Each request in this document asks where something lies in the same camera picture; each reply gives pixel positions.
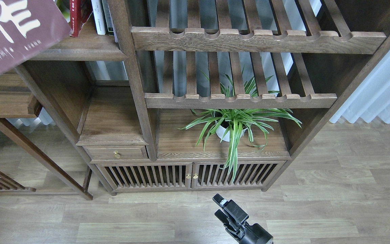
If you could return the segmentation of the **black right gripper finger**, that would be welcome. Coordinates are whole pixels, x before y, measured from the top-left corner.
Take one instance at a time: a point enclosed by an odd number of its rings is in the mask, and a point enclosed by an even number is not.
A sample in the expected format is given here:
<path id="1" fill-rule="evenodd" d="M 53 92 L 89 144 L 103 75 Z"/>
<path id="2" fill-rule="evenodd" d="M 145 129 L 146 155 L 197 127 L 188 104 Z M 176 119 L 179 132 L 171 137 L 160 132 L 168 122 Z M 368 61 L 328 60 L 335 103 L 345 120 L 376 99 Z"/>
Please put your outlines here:
<path id="1" fill-rule="evenodd" d="M 223 198 L 220 194 L 213 196 L 213 201 L 220 207 L 225 207 L 228 204 L 228 200 Z"/>
<path id="2" fill-rule="evenodd" d="M 225 227 L 230 227 L 230 219 L 226 213 L 218 209 L 215 212 L 215 216 L 223 223 Z"/>

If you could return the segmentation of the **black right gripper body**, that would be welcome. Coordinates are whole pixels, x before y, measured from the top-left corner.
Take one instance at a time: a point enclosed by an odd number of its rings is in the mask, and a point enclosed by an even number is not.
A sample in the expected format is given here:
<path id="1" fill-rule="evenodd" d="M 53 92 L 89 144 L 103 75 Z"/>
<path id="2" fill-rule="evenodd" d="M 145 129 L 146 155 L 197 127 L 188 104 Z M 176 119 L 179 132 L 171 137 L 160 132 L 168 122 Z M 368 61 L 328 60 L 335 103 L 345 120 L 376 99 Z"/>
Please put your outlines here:
<path id="1" fill-rule="evenodd" d="M 223 224 L 226 231 L 239 244 L 272 244 L 273 236 L 262 226 L 255 223 L 249 225 L 248 214 L 233 200 L 223 201 Z"/>

